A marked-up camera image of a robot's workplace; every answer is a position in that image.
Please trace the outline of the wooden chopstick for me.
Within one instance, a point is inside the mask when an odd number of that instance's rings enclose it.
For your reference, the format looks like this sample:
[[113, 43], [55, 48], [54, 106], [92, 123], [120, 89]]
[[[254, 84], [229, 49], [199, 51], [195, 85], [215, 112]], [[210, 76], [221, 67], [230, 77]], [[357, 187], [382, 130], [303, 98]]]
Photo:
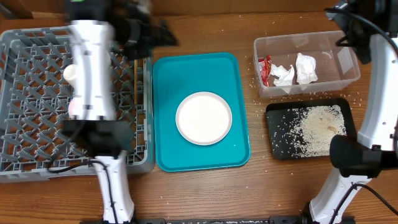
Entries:
[[137, 104], [137, 60], [134, 60], [134, 104]]

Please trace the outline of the white paper napkin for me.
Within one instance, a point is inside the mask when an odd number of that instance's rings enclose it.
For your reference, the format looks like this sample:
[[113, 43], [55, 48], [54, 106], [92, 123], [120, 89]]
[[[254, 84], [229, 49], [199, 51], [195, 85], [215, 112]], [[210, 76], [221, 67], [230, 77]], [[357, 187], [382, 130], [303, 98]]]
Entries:
[[316, 60], [309, 56], [301, 53], [297, 54], [296, 59], [296, 72], [297, 72], [297, 83], [299, 85], [306, 85], [311, 82], [318, 80], [316, 69]]

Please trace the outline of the white paper cup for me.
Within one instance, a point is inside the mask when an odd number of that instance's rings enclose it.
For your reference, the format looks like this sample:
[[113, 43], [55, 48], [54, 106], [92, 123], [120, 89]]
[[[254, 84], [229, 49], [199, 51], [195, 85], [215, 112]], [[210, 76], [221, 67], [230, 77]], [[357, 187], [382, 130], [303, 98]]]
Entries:
[[75, 88], [76, 85], [76, 65], [70, 64], [63, 71], [63, 78]]

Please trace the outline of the small white plate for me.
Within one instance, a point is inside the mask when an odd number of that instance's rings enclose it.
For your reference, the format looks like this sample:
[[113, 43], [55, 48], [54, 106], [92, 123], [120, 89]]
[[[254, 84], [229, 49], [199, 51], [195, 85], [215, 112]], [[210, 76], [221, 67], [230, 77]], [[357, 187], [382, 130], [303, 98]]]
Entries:
[[78, 98], [73, 98], [68, 105], [68, 117], [69, 119], [73, 119], [76, 115], [76, 104], [78, 103]]

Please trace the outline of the red snack wrapper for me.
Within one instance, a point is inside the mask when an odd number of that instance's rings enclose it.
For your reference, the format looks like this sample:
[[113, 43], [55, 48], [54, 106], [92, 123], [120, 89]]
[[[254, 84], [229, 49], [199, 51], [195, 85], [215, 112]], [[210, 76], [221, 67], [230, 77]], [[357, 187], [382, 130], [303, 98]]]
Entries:
[[270, 55], [267, 55], [264, 58], [260, 58], [258, 60], [258, 65], [259, 65], [259, 69], [260, 69], [260, 77], [261, 77], [261, 81], [262, 84], [265, 87], [269, 87], [269, 78], [271, 75], [271, 66], [272, 66], [272, 59]]

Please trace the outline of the large white plate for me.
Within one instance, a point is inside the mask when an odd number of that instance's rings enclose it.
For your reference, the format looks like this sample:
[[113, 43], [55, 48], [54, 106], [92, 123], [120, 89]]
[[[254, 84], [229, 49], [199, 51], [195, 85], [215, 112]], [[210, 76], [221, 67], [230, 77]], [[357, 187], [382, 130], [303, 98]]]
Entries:
[[175, 122], [181, 136], [192, 144], [209, 146], [229, 133], [233, 114], [219, 95], [200, 91], [187, 96], [178, 106]]

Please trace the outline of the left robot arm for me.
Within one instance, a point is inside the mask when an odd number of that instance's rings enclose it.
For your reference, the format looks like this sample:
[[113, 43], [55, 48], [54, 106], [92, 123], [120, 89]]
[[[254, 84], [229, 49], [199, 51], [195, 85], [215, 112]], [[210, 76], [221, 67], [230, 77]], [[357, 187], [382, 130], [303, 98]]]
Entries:
[[149, 1], [65, 1], [75, 75], [74, 107], [62, 134], [88, 151], [103, 198], [102, 223], [135, 223], [126, 159], [132, 131], [118, 120], [111, 97], [111, 43], [130, 60], [178, 40], [162, 21], [153, 24]]

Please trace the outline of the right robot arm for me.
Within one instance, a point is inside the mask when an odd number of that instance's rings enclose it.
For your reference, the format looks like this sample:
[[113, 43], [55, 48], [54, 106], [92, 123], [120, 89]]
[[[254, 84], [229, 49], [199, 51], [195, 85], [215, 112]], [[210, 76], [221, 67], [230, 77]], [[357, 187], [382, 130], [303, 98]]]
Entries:
[[397, 168], [397, 0], [341, 1], [326, 14], [344, 33], [336, 45], [371, 64], [368, 105], [356, 138], [332, 138], [333, 168], [299, 222], [354, 223], [343, 214], [355, 195]]

